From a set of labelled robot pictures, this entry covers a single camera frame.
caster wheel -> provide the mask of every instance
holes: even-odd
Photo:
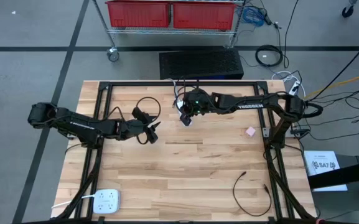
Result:
[[[116,62],[119,59],[119,53],[116,51],[110,52],[110,50],[107,52],[107,58],[110,62]]]
[[[347,11],[347,7],[342,9],[342,17],[348,18],[352,16],[352,14],[353,14],[353,6],[349,7],[348,11]]]

metal wire cart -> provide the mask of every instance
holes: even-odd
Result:
[[[238,35],[238,28],[241,22],[241,17],[243,15],[244,6],[246,0],[168,0],[169,2],[228,2],[241,4],[241,8],[238,11],[238,18],[235,22],[235,26],[230,30],[219,30],[219,29],[176,29],[173,27],[172,20],[167,28],[160,27],[113,27],[108,28],[105,19],[100,11],[99,5],[96,0],[92,0],[93,4],[96,7],[99,18],[105,28],[106,34],[111,42],[111,48],[107,52],[108,59],[112,62],[115,62],[119,59],[119,53],[117,46],[114,43],[115,34],[185,34],[185,35],[225,35],[229,37],[228,47],[233,47],[235,45],[235,39]]]

white cable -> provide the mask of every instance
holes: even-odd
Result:
[[[277,75],[277,74],[281,74],[281,73],[286,73],[286,74],[289,74],[289,76],[287,76],[286,78],[283,78],[283,82],[287,82],[289,80],[292,80],[292,79],[295,79],[296,81],[299,81],[297,77],[295,77],[294,75],[292,75],[292,72],[289,72],[289,71],[280,71],[280,72],[275,72],[273,75],[272,75],[272,80],[274,79],[274,76]],[[304,86],[302,85],[302,83],[300,84],[301,88],[302,88],[302,91],[304,92],[304,98],[306,97],[306,92],[305,92],[305,89],[304,89]]]
[[[166,80],[170,80],[174,84],[174,94],[175,94],[175,98],[177,98],[177,96],[178,96],[177,82],[175,80],[171,79],[171,78],[166,78]]]
[[[81,198],[88,198],[88,197],[94,197],[94,196],[95,196],[95,195],[86,195],[86,196],[82,196]],[[51,208],[56,208],[56,207],[59,207],[59,206],[61,206],[61,205],[66,205],[66,204],[68,204],[68,203],[70,203],[70,202],[72,202],[72,201],[63,202],[63,203],[54,205],[54,206],[52,206]]]

white paper sign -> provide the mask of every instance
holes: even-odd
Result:
[[[339,169],[337,158],[334,151],[305,151],[305,162],[309,176],[321,174],[324,172]],[[331,187],[322,187],[313,191],[347,191],[347,185],[336,185]]]

wire shelf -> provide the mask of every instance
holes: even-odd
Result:
[[[233,35],[235,32],[231,30],[217,29],[176,29],[154,28],[154,27],[114,27],[108,29],[110,34],[190,34],[190,35]]]

